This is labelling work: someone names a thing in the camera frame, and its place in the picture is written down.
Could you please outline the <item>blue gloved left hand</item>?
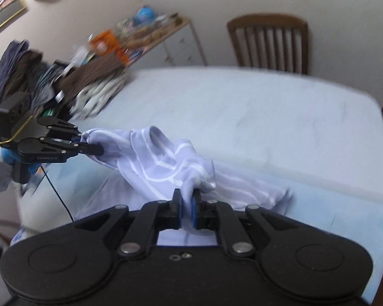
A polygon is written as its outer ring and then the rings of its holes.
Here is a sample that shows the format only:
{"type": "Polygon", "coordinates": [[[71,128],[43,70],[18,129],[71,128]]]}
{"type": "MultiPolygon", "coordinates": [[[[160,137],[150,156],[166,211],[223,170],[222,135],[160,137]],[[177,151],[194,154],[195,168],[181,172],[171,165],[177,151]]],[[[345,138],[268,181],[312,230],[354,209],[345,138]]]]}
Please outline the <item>blue gloved left hand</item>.
{"type": "Polygon", "coordinates": [[[7,149],[7,148],[1,148],[1,155],[2,155],[3,160],[12,166],[15,165],[16,162],[26,164],[29,172],[32,175],[34,175],[41,166],[41,164],[37,163],[37,162],[35,162],[35,163],[23,162],[20,158],[20,155],[17,152],[12,151],[12,150],[7,149]]]}

